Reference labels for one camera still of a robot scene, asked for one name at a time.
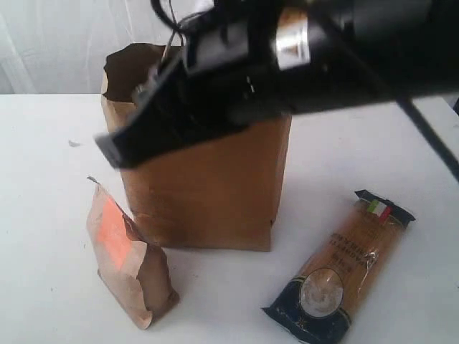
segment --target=orange label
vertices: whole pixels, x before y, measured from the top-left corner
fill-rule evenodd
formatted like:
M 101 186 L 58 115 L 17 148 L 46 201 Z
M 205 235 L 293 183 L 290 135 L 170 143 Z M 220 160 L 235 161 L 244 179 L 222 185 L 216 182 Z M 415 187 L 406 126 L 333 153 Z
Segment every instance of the orange label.
M 98 242 L 104 243 L 113 264 L 121 269 L 131 250 L 131 241 L 126 234 L 123 212 L 110 197 L 103 207 Z

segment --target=spaghetti package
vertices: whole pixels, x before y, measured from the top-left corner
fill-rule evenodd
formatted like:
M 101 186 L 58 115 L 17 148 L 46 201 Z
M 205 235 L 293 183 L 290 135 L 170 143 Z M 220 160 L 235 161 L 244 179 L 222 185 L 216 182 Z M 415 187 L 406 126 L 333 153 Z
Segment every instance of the spaghetti package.
M 348 219 L 263 310 L 300 341 L 339 342 L 407 225 L 415 218 L 366 190 Z
M 99 184 L 87 231 L 99 277 L 137 327 L 145 330 L 179 301 L 163 250 L 139 239 L 134 222 Z

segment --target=brown paper bag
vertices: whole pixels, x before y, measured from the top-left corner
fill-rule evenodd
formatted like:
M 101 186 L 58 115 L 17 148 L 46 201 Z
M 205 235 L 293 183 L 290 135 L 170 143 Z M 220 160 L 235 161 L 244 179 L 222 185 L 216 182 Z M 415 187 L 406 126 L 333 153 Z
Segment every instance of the brown paper bag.
M 163 250 L 138 238 L 136 225 L 99 184 L 87 231 L 100 278 L 140 329 L 178 302 Z
M 126 124 L 131 95 L 163 47 L 132 44 L 107 57 L 102 106 L 108 130 Z M 143 237 L 167 247 L 270 250 L 290 118 L 153 159 L 122 171 Z

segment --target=white table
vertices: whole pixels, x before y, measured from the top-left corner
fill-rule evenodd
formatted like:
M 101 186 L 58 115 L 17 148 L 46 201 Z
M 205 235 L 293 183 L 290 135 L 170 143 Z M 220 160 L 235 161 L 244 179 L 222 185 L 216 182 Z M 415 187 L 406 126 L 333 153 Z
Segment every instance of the white table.
M 459 117 L 417 103 L 459 154 Z M 459 185 L 395 105 L 296 118 L 269 254 L 167 249 L 180 304 L 138 330 L 96 275 L 85 228 L 98 179 L 126 209 L 95 147 L 98 95 L 0 96 L 2 343 L 296 343 L 264 315 L 367 188 L 414 213 L 343 343 L 457 343 Z M 80 143 L 72 148 L 68 141 Z

